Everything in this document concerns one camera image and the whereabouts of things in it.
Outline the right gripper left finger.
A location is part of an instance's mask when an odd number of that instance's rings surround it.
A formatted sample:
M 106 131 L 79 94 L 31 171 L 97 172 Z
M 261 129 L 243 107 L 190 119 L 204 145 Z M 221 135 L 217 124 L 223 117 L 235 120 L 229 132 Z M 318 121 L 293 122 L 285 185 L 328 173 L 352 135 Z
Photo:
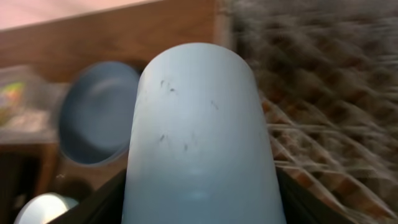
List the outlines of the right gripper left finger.
M 126 169 L 50 224 L 121 224 Z

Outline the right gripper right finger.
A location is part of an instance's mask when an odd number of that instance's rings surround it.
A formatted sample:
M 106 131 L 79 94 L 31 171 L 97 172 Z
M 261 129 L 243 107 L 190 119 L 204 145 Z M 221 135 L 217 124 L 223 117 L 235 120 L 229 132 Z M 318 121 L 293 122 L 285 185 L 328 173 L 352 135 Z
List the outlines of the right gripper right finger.
M 354 224 L 325 205 L 282 169 L 276 168 L 287 224 Z

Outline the light blue cup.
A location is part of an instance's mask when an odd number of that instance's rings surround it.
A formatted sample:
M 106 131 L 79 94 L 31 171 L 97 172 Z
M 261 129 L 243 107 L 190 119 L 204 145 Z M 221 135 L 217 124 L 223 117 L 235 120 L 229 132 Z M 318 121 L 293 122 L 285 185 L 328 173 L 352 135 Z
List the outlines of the light blue cup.
M 248 64 L 214 44 L 156 56 L 141 76 L 123 223 L 285 223 Z

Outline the green orange snack wrapper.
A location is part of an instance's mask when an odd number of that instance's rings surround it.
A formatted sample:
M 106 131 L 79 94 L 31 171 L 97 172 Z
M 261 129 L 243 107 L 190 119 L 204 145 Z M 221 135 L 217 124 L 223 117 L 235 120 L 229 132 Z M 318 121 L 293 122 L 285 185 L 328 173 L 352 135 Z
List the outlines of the green orange snack wrapper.
M 1 84 L 1 126 L 6 124 L 21 105 L 24 94 L 24 82 Z

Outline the grey dishwasher rack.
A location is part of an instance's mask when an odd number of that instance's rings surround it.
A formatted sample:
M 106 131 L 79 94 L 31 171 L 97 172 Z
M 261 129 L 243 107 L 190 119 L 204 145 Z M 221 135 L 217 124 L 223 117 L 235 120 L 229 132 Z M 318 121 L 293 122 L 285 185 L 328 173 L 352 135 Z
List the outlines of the grey dishwasher rack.
M 254 72 L 272 153 L 354 223 L 397 222 L 397 2 L 218 1 Z

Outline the dark brown serving tray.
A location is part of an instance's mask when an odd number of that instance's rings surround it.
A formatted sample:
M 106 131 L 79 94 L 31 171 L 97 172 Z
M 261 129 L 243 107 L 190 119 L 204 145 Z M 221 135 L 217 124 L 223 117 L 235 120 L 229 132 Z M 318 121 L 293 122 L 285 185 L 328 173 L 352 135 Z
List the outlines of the dark brown serving tray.
M 35 196 L 56 192 L 81 199 L 127 167 L 127 153 L 109 164 L 90 167 L 64 158 L 57 144 L 40 144 L 39 150 L 41 164 Z

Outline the light blue small bowl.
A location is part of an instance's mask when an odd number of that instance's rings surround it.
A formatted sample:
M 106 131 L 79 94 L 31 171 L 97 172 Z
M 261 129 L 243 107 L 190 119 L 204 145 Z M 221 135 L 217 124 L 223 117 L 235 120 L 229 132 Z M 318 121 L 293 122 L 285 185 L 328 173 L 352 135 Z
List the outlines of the light blue small bowl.
M 18 213 L 14 224 L 46 224 L 63 215 L 79 201 L 56 193 L 46 193 L 28 201 Z

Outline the dark blue plate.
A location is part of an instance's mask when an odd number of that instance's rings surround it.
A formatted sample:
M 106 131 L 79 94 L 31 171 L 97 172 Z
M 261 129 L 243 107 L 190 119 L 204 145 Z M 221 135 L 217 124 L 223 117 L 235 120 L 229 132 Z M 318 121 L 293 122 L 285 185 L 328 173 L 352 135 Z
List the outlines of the dark blue plate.
M 128 149 L 140 72 L 115 61 L 80 73 L 60 107 L 62 154 L 83 166 L 102 166 Z

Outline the clear plastic bin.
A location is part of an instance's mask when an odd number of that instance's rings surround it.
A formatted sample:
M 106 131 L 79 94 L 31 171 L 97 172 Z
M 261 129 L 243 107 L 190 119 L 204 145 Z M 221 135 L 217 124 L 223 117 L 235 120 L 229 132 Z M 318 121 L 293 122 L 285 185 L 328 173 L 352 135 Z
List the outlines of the clear plastic bin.
M 24 82 L 21 105 L 14 116 L 1 126 L 1 144 L 56 142 L 60 105 L 69 84 L 53 83 L 27 65 L 1 69 L 1 84 Z

